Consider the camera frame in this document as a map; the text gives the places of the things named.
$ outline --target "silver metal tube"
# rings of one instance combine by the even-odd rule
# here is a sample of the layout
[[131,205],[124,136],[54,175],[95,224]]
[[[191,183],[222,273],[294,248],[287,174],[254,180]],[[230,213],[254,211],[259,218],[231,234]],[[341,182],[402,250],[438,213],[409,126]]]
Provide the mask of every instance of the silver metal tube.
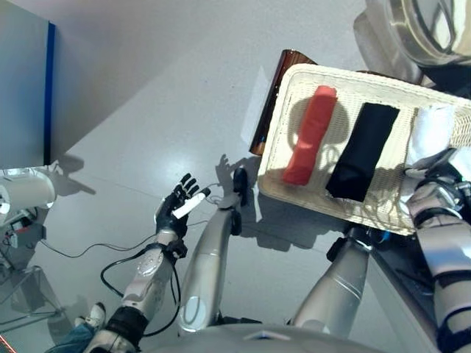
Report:
[[[157,234],[155,242],[167,245],[176,239],[173,231],[163,230]],[[134,307],[151,321],[162,306],[171,272],[171,264],[162,249],[149,250],[139,262],[134,279],[126,287],[121,306]]]
[[204,329],[217,319],[233,212],[239,203],[236,194],[225,197],[196,245],[183,281],[182,307],[177,318],[181,335]]
[[363,295],[368,257],[369,252],[362,245],[348,240],[291,324],[348,337]]

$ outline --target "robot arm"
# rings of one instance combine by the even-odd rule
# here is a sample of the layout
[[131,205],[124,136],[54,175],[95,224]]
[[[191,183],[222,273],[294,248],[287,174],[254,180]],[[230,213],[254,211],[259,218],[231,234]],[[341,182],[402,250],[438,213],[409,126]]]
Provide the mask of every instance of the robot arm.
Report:
[[[205,197],[209,195],[209,190],[204,189],[193,197],[198,187],[194,186],[196,180],[189,180],[190,178],[190,174],[184,176],[156,212],[155,242],[132,257],[143,257],[134,279],[122,295],[120,308],[114,312],[106,327],[96,333],[85,350],[86,353],[138,352],[139,341],[147,336],[144,330],[162,305],[166,283],[170,280],[171,273],[174,272],[177,275],[174,264],[178,258],[186,256],[187,249],[183,243],[183,237],[187,231],[188,213],[199,203],[194,200],[204,199],[201,194]],[[177,290],[180,306],[178,282]],[[155,335],[169,325],[148,335]]]
[[442,352],[471,352],[471,226],[466,169],[447,151],[408,201],[417,238],[435,279],[434,306]]
[[368,267],[369,238],[353,227],[327,253],[332,261],[305,298],[291,325],[348,338],[361,303]]
[[247,188],[247,173],[245,169],[237,168],[233,192],[219,202],[196,245],[183,282],[182,308],[177,318],[180,335],[200,331],[216,323],[229,237],[241,232],[238,210],[245,204]]

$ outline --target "white cloth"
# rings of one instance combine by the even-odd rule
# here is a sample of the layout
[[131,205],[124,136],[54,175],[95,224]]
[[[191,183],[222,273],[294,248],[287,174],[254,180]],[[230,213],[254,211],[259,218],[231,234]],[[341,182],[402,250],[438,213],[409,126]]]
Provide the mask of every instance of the white cloth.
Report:
[[[420,108],[409,139],[405,168],[410,168],[422,158],[433,156],[448,147],[453,133],[455,107],[432,105]],[[411,198],[419,181],[404,177],[400,191],[399,207],[408,214],[406,202]]]
[[471,147],[460,147],[450,158],[450,164],[463,176],[464,180],[471,181]]

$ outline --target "sneaker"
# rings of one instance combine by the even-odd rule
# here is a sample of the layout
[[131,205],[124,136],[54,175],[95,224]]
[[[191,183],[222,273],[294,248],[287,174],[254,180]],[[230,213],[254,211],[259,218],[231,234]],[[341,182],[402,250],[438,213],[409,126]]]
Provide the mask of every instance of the sneaker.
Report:
[[79,316],[78,318],[75,318],[74,326],[77,327],[84,323],[85,323],[85,318],[83,316]]
[[106,309],[105,306],[98,302],[91,307],[90,314],[85,318],[85,322],[94,329],[101,329],[105,325]]

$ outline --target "blue stripe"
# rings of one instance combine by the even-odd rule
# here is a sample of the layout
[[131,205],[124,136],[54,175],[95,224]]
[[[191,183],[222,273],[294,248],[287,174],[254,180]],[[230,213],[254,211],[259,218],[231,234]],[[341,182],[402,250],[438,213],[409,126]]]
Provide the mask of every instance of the blue stripe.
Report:
[[54,64],[54,41],[56,26],[49,22],[46,47],[46,81],[44,88],[44,165],[51,161],[52,133],[52,68]]

